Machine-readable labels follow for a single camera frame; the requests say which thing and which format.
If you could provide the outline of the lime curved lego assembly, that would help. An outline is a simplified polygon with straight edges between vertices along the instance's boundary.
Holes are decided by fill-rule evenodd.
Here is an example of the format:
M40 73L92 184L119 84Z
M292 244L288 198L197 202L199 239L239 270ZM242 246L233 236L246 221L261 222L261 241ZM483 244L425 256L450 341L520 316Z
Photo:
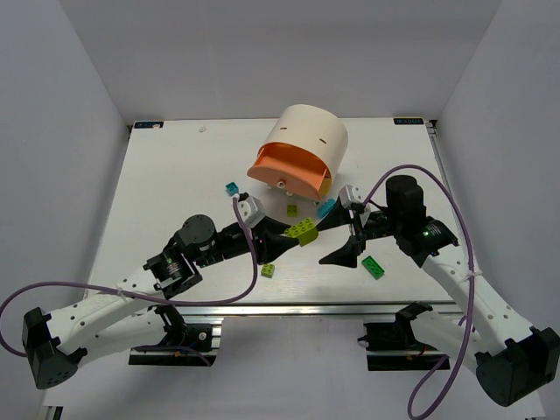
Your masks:
M311 218L305 218L297 224L288 227L284 230L283 234L292 239L297 239L300 247L314 242L319 237L319 231Z

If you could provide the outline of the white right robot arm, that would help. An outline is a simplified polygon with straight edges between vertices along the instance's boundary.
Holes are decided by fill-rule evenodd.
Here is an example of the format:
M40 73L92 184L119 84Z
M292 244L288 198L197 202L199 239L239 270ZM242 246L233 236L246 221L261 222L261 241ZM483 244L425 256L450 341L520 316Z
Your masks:
M452 358L461 356L485 393L502 407L552 382L559 362L558 334L550 327L533 326L474 269L466 243L427 214L424 191L414 177L393 176L385 188L387 205L381 211L373 211L355 186L339 191L318 230L347 225L350 236L321 264L354 269L368 241L394 238L466 316L464 326L458 326L428 304L410 304L395 315L406 343L420 342Z

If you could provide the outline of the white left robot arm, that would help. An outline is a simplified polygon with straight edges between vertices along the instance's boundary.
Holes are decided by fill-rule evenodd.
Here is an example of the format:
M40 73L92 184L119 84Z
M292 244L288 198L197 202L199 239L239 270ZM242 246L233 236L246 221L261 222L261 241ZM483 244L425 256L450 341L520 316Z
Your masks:
M23 345L37 389L55 387L85 364L135 347L178 351L198 342L169 302L198 284L200 269L254 250L258 263L271 263L298 241L287 225L264 216L248 232L233 223L218 231L197 214L185 221L164 250L116 285L55 311L24 315Z

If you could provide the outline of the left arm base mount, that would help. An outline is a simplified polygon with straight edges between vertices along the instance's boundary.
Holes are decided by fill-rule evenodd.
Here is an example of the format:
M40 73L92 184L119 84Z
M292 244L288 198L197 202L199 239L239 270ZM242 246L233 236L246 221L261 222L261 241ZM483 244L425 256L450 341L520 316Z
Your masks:
M154 305L146 314L163 321L164 336L153 345L133 348L131 366L205 367L216 359L220 333L216 323L187 321L170 305Z

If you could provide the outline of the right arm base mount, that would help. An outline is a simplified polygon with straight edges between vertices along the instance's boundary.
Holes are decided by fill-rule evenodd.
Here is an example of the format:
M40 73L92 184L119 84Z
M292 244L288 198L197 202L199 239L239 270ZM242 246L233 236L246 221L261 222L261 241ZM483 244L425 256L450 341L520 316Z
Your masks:
M365 333L357 339L367 352L367 369L370 372L428 372L433 368L449 370L450 362L433 346L417 341L411 329L411 321L433 308L421 302L409 304L395 314L392 322L369 322Z

